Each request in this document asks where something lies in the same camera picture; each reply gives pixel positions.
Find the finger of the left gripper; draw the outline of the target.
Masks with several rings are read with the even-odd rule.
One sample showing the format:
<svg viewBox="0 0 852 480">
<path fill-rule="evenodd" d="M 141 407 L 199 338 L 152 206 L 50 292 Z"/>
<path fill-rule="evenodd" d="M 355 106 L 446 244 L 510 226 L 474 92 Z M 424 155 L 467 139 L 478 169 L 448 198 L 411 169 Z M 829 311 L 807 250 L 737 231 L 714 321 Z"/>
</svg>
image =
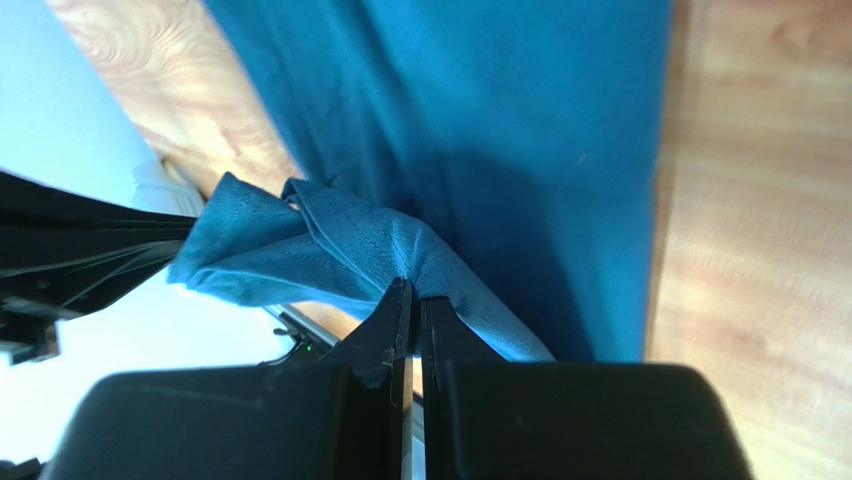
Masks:
<svg viewBox="0 0 852 480">
<path fill-rule="evenodd" d="M 1 176 L 1 308 L 74 319 L 163 270 L 195 218 L 144 212 Z"/>
</svg>

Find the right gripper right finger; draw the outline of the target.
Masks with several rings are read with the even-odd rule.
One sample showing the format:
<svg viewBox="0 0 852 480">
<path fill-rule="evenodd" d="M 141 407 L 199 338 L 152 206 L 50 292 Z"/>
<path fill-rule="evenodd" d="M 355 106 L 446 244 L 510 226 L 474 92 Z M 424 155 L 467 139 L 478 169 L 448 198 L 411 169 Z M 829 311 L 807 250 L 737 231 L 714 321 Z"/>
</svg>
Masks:
<svg viewBox="0 0 852 480">
<path fill-rule="evenodd" d="M 747 479 L 722 402 L 666 364 L 509 362 L 420 305 L 430 479 Z"/>
</svg>

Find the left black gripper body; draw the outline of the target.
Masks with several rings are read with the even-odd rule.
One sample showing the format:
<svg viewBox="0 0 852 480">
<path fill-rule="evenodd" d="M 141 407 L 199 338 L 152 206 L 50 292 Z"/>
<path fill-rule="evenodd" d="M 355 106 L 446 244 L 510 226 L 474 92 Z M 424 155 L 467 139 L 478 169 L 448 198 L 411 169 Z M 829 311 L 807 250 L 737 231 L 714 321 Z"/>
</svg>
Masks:
<svg viewBox="0 0 852 480">
<path fill-rule="evenodd" d="M 56 319 L 2 311 L 1 353 L 9 365 L 59 356 Z"/>
</svg>

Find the teal blue t shirt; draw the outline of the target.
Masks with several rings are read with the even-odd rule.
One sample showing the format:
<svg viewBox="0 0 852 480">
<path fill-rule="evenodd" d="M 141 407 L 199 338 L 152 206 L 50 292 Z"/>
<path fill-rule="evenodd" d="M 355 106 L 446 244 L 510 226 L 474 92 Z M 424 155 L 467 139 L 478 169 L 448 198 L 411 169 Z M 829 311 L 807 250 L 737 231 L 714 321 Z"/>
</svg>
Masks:
<svg viewBox="0 0 852 480">
<path fill-rule="evenodd" d="M 396 278 L 515 361 L 638 362 L 667 1 L 211 1 L 304 172 L 224 176 L 169 281 L 363 319 Z"/>
</svg>

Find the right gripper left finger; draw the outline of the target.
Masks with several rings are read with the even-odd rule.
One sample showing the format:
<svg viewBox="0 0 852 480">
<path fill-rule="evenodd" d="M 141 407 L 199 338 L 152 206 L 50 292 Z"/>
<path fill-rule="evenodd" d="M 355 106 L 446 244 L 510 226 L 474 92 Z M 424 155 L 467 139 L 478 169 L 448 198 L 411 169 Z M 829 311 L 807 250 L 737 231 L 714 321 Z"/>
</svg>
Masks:
<svg viewBox="0 0 852 480">
<path fill-rule="evenodd" d="M 413 288 L 322 358 L 131 372 L 75 411 L 46 479 L 408 479 Z"/>
</svg>

